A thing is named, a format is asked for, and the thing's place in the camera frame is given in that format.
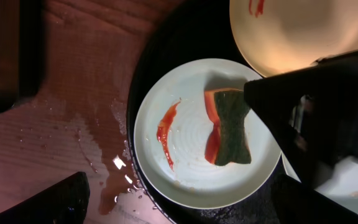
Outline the orange green scrub sponge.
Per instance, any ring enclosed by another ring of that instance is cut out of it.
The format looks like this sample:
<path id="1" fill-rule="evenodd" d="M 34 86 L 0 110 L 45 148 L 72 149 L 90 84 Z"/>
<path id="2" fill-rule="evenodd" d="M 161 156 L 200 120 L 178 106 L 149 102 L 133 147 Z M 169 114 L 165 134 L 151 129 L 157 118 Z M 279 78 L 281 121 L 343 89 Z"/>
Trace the orange green scrub sponge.
<path id="1" fill-rule="evenodd" d="M 235 88 L 221 88 L 204 92 L 204 103 L 213 130 L 204 152 L 205 159 L 216 166 L 250 164 L 252 156 L 245 132 L 245 118 L 250 107 L 244 92 Z"/>

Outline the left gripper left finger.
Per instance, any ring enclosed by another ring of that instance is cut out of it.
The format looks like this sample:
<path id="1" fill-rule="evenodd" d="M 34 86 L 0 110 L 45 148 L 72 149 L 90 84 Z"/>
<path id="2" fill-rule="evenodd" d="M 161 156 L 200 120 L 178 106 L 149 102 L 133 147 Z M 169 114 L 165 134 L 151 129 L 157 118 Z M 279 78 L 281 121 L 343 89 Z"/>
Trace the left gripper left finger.
<path id="1" fill-rule="evenodd" d="M 90 198 L 85 172 L 77 172 L 0 213 L 0 224 L 83 224 Z"/>

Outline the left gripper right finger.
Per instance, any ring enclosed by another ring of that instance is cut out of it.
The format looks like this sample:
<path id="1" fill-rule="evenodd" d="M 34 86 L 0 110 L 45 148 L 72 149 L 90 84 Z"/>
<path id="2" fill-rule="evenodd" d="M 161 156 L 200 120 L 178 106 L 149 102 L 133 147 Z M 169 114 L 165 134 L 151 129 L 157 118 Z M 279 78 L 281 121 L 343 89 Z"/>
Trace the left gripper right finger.
<path id="1" fill-rule="evenodd" d="M 317 193 L 347 157 L 358 159 L 358 51 L 245 83 L 244 99 L 292 164 L 271 187 L 281 223 L 358 223 L 358 214 Z"/>

